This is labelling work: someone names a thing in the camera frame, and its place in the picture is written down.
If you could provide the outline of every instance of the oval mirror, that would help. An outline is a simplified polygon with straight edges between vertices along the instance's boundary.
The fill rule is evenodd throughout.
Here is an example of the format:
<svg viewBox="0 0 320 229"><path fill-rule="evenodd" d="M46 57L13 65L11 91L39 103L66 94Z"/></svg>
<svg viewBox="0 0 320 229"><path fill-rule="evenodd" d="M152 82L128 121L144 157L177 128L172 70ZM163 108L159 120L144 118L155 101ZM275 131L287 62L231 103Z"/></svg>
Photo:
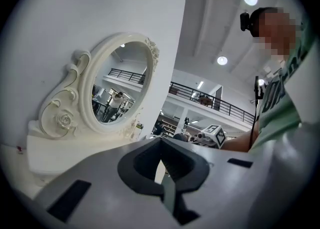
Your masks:
<svg viewBox="0 0 320 229"><path fill-rule="evenodd" d="M148 52L146 44L131 41L105 58L91 93L92 110L100 123L119 122L135 108L145 84Z"/></svg>

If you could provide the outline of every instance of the black metal railing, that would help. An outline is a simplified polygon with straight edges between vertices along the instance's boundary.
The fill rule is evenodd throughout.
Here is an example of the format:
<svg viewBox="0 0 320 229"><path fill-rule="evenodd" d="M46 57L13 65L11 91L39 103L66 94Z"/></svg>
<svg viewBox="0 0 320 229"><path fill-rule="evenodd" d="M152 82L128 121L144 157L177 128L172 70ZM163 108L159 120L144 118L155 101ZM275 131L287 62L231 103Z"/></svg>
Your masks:
<svg viewBox="0 0 320 229"><path fill-rule="evenodd" d="M252 125L255 116L207 93L175 82L170 83L169 93L209 107L244 123Z"/></svg>
<svg viewBox="0 0 320 229"><path fill-rule="evenodd" d="M110 76L117 77L120 79L127 80L129 82L137 83L143 85L146 76L143 74L119 70L112 68L109 72ZM216 98L207 93L201 92L197 89L181 85L179 83L171 82L169 93L176 95L178 97L188 99L190 101L199 103L203 106L209 107L244 123L252 125L254 123L255 116L226 102L219 98Z"/></svg>
<svg viewBox="0 0 320 229"><path fill-rule="evenodd" d="M129 82L137 83L143 85L145 83L146 76L140 73L135 73L131 71L119 70L112 68L109 72L110 76L117 77Z"/></svg>

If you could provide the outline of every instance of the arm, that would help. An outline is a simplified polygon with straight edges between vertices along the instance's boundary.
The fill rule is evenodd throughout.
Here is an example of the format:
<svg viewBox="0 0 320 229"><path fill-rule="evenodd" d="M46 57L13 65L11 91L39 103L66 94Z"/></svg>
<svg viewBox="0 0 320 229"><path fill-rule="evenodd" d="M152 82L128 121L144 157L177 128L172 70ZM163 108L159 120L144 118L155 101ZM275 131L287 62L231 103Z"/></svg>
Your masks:
<svg viewBox="0 0 320 229"><path fill-rule="evenodd" d="M251 130L242 135L227 140L222 146L222 150L245 152L249 151ZM259 135L259 121L256 121L253 128L252 143L254 143Z"/></svg>

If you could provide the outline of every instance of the white mirror frame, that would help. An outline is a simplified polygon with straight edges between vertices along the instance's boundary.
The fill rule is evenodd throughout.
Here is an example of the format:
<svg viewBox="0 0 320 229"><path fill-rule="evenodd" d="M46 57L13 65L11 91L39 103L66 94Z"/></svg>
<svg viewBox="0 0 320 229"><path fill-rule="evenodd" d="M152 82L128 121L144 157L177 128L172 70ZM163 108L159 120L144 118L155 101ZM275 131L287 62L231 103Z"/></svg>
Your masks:
<svg viewBox="0 0 320 229"><path fill-rule="evenodd" d="M147 70L141 95L126 116L112 123L99 122L92 109L92 88L97 73L103 62L120 45L129 42L139 42L148 48ZM143 109L143 99L149 89L153 73L157 67L159 50L156 44L139 33L118 33L98 44L92 52L75 51L77 65L69 64L68 74L45 99L38 121L30 121L28 135L54 140L68 140L74 137L91 134L108 134L111 132L126 132L129 136L139 120Z"/></svg>

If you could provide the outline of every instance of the column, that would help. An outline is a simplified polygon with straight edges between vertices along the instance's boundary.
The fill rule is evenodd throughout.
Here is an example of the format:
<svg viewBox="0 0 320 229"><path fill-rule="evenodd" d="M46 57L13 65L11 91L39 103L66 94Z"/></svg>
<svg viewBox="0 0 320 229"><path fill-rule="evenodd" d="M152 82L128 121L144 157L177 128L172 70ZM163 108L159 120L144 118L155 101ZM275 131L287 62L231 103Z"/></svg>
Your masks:
<svg viewBox="0 0 320 229"><path fill-rule="evenodd" d="M185 126L185 118L187 117L188 110L189 110L188 108L183 108L183 111L182 111L182 114L180 116L180 120L179 120L178 126L176 127L176 130L175 130L174 134L179 134L179 133L182 132L182 129Z"/></svg>

